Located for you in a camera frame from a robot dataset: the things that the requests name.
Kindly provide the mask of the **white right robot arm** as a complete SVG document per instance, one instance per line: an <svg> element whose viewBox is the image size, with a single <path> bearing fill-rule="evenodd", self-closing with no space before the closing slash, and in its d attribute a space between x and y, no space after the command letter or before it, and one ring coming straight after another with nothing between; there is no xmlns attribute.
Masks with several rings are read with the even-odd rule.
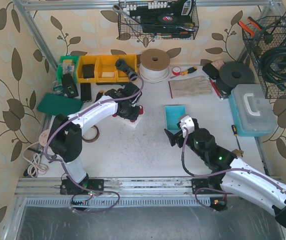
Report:
<svg viewBox="0 0 286 240"><path fill-rule="evenodd" d="M237 157L234 153L219 146L210 132L204 128L194 132L171 133L165 130L172 146L182 150L189 147L212 171L201 175L208 184L220 193L237 195L266 210L286 228L286 184L264 175Z"/></svg>

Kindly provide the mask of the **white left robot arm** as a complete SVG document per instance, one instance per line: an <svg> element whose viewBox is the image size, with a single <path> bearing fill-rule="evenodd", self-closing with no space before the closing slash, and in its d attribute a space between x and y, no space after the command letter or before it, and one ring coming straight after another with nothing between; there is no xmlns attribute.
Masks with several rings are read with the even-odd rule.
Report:
<svg viewBox="0 0 286 240"><path fill-rule="evenodd" d="M124 88L106 91L93 104L79 112L68 116L57 115L44 148L48 161L60 162L70 181L82 187L88 178L80 159L84 133L112 115L135 121L140 115L141 107L137 102L141 91L141 87L130 82Z"/></svg>

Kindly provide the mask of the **brown packing tape roll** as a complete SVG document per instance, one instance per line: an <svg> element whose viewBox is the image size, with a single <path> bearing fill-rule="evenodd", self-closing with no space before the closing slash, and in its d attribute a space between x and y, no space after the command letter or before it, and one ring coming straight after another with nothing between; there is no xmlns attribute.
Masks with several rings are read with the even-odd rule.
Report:
<svg viewBox="0 0 286 240"><path fill-rule="evenodd" d="M96 125L90 127L83 135L82 140L86 143L95 142L100 136L100 131Z"/></svg>

